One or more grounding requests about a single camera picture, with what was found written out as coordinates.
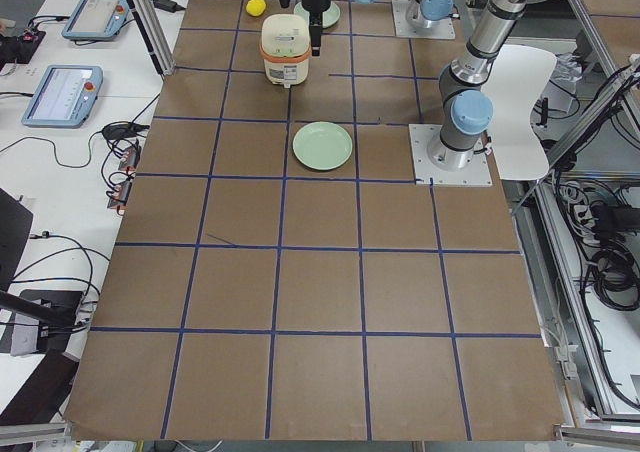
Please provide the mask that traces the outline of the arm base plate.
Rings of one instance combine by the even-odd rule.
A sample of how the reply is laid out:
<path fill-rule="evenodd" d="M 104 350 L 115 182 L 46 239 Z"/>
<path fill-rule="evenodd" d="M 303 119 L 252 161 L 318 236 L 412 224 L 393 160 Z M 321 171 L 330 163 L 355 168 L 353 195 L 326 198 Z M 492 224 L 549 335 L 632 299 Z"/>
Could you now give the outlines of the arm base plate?
<path fill-rule="evenodd" d="M 481 140 L 467 151 L 447 148 L 437 124 L 410 124 L 409 137 L 415 183 L 425 186 L 492 186 L 486 154 L 480 151 Z"/>
<path fill-rule="evenodd" d="M 392 0 L 395 35 L 454 40 L 453 10 L 453 0 Z"/>

